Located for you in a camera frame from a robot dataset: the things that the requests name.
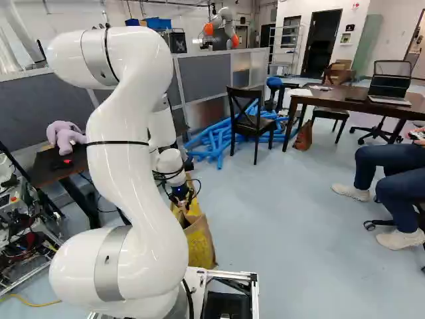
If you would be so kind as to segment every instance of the sneaker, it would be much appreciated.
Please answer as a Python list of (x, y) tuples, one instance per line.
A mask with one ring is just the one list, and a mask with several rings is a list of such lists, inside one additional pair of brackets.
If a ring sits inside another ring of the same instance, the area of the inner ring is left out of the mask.
[(393, 251), (406, 247), (418, 246), (425, 243), (425, 234), (422, 229), (414, 233), (402, 233), (398, 229), (388, 234), (377, 235), (377, 241), (382, 246)]
[(368, 201), (371, 199), (369, 190), (362, 191), (354, 186), (347, 186), (341, 184), (332, 184), (332, 190), (340, 195), (345, 195), (357, 199), (358, 201)]

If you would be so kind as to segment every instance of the laptop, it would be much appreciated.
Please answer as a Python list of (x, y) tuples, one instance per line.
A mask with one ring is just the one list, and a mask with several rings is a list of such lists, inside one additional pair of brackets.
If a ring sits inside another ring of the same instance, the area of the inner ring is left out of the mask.
[(409, 86), (409, 76), (376, 74), (372, 78), (368, 98), (375, 103), (411, 106), (412, 104), (404, 98)]

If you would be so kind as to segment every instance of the person's hand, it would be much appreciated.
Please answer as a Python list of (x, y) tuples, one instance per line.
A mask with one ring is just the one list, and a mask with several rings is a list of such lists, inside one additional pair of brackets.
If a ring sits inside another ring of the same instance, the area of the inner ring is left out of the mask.
[(409, 132), (425, 132), (425, 126), (424, 126), (423, 128), (415, 128), (414, 130), (410, 130), (410, 131), (408, 131), (408, 132), (406, 133), (405, 137), (406, 137), (407, 139), (411, 140), (411, 139), (410, 139), (410, 136), (409, 136)]
[(422, 147), (425, 146), (425, 140), (416, 140), (413, 141), (413, 143), (415, 143), (416, 145), (421, 145)]

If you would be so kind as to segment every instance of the brown paper bag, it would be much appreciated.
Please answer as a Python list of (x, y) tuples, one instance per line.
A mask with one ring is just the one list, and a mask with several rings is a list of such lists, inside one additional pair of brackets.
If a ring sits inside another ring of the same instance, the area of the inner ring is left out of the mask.
[(171, 204), (171, 211), (187, 238), (189, 246), (189, 266), (205, 269), (214, 268), (217, 263), (213, 237), (208, 226), (207, 216), (199, 208), (197, 198), (192, 200), (189, 210), (186, 207), (177, 207)]
[(313, 122), (308, 120), (299, 130), (297, 140), (293, 144), (293, 148), (299, 151), (306, 151), (313, 143)]

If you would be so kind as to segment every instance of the stuffed animal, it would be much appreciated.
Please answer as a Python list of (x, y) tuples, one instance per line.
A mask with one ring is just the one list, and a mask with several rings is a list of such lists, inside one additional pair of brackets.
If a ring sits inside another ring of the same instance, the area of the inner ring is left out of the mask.
[(54, 121), (47, 126), (46, 135), (51, 146), (59, 147), (59, 154), (62, 156), (72, 153), (72, 145), (75, 143), (87, 143), (86, 136), (72, 122)]

